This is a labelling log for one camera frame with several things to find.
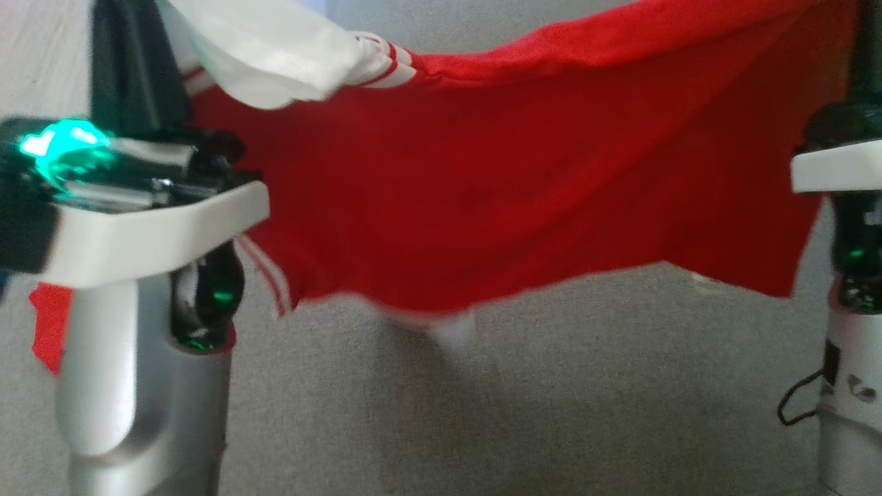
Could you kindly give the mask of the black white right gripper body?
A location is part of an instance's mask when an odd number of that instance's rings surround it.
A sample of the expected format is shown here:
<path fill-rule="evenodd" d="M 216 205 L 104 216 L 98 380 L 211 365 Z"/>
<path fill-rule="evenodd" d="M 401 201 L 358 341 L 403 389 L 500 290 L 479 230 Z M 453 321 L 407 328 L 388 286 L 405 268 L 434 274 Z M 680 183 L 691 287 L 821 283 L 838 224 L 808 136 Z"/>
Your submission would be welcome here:
<path fill-rule="evenodd" d="M 804 140 L 791 160 L 794 192 L 882 191 L 882 103 L 825 106 Z"/>

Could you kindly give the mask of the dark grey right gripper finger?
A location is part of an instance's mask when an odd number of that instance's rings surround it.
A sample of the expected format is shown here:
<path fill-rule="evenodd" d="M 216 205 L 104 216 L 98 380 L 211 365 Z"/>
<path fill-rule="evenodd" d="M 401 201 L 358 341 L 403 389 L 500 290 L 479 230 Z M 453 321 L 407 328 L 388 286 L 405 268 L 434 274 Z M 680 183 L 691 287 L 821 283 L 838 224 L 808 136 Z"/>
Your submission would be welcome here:
<path fill-rule="evenodd" d="M 848 103 L 882 105 L 882 0 L 861 0 L 848 72 Z"/>

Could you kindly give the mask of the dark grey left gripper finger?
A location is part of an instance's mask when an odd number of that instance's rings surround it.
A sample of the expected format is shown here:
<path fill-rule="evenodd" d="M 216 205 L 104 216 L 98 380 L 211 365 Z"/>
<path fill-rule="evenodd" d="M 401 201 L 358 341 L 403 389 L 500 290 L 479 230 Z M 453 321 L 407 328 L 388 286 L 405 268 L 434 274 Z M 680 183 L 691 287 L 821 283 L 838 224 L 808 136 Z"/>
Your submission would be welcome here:
<path fill-rule="evenodd" d="M 192 118 L 155 0 L 94 0 L 91 121 L 114 135 L 157 135 Z"/>

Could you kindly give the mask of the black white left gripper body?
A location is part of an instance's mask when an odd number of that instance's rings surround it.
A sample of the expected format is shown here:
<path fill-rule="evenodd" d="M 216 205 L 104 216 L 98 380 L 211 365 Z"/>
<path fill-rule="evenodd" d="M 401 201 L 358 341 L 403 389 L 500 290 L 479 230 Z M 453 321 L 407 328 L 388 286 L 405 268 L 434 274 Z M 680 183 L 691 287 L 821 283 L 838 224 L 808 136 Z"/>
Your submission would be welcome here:
<path fill-rule="evenodd" d="M 0 273 L 91 289 L 169 273 L 269 217 L 230 132 L 127 138 L 76 118 L 0 121 Z"/>

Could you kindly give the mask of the red shirt with white sleeves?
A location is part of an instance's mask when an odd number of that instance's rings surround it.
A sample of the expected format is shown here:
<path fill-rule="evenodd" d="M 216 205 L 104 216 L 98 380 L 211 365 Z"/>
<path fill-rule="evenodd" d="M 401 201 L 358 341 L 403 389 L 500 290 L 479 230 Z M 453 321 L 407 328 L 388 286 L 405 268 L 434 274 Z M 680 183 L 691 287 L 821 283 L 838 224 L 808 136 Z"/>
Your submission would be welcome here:
<path fill-rule="evenodd" d="M 359 34 L 378 75 L 324 103 L 192 103 L 263 172 L 240 247 L 278 317 L 341 293 L 448 315 L 658 262 L 787 298 L 820 205 L 790 160 L 845 95 L 859 10 L 637 0 L 477 54 Z"/>

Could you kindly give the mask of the large grey fabric ottoman seat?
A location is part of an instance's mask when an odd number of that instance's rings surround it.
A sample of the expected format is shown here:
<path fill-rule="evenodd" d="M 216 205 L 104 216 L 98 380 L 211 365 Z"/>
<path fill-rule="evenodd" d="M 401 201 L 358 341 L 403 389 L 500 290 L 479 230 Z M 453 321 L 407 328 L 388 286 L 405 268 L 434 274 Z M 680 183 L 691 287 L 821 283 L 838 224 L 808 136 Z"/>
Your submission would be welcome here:
<path fill-rule="evenodd" d="M 327 0 L 421 52 L 492 48 L 628 0 Z M 0 115 L 86 105 L 88 0 L 0 0 Z M 249 275 L 221 496 L 806 496 L 818 418 L 781 426 L 820 367 L 832 212 L 791 300 L 671 266 L 599 274 L 477 313 L 452 352 L 352 298 L 275 320 Z M 0 307 L 0 496 L 68 496 L 56 380 L 29 280 Z"/>

